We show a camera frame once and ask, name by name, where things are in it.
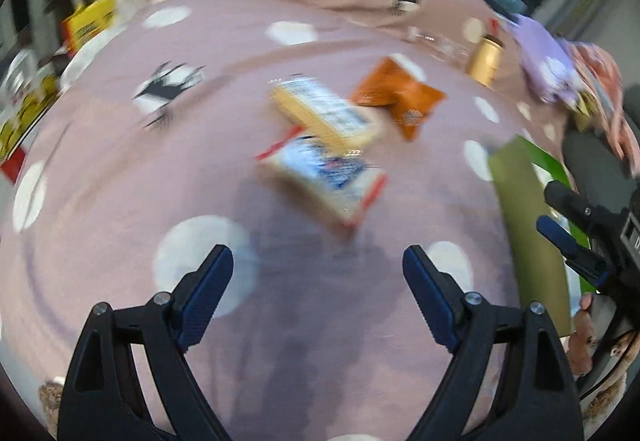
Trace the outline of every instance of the orange snack bag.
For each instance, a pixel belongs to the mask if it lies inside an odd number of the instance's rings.
[[[351,101],[360,106],[389,106],[395,103],[397,93],[412,82],[424,82],[424,73],[408,57],[394,53],[385,57],[357,87]]]
[[[415,139],[420,124],[445,98],[447,96],[442,91],[416,81],[408,82],[396,95],[391,117],[408,142]]]

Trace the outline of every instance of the pink cloth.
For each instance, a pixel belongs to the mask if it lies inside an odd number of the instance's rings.
[[[622,77],[616,61],[595,44],[577,43],[567,47],[582,80],[600,104],[599,125],[606,133],[611,150],[620,160],[629,161],[631,174],[637,177],[640,174],[640,147],[623,114]]]
[[[183,8],[190,15],[176,24],[145,25]],[[278,21],[312,25],[318,40],[283,46],[267,33]],[[270,100],[269,82],[303,72],[346,97],[395,52],[447,100],[410,144],[377,110],[382,136],[364,158],[388,172],[388,185],[345,235],[308,197],[256,164],[255,155],[292,127]],[[147,127],[157,114],[134,96],[164,62],[204,65],[204,82],[168,105],[165,124]],[[479,177],[482,157],[467,145],[495,149],[527,126],[539,144],[555,146],[543,130],[548,120],[532,108],[530,122],[517,109],[526,92],[513,97],[419,46],[309,6],[169,0],[146,8],[47,114],[18,183],[42,173],[44,188],[30,203],[33,224],[14,227],[12,206],[2,230],[0,344],[22,366],[17,390],[35,399],[30,381],[65,376],[97,302],[139,305],[225,243],[236,280],[225,313],[187,359],[231,436],[405,439],[450,358],[402,277],[404,249],[454,243],[464,252],[453,267],[465,289],[495,304],[518,303],[495,190]],[[6,364],[1,352],[0,361]],[[489,410],[499,370],[495,357],[474,424]],[[148,369],[140,379],[156,424],[169,428]]]

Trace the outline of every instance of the gold can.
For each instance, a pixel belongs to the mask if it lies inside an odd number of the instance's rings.
[[[466,74],[486,87],[491,87],[495,72],[500,66],[500,57],[504,49],[502,41],[490,34],[485,35],[471,55]]]

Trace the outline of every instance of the bear plush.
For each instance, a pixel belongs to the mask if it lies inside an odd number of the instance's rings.
[[[574,376],[583,376],[593,367],[591,348],[596,345],[598,338],[590,309],[593,299],[597,297],[593,293],[583,295],[580,299],[580,309],[574,316],[574,332],[569,337],[566,353]],[[626,371],[638,356],[639,351],[640,339],[636,338],[635,331],[629,331],[616,340],[611,349],[611,357],[620,358],[624,355],[622,362],[598,388],[598,391],[593,392],[580,404],[585,439],[589,439],[599,429],[620,403],[626,390]]]
[[[591,348],[598,342],[596,328],[591,320],[589,308],[593,294],[586,293],[580,299],[580,310],[574,316],[574,332],[569,337],[567,358],[574,376],[583,376],[591,371]]]

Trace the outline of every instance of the purple cloth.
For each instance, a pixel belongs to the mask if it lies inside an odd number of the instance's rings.
[[[520,45],[520,63],[533,93],[547,103],[561,100],[574,105],[581,81],[571,57],[532,18],[517,15],[510,31]]]

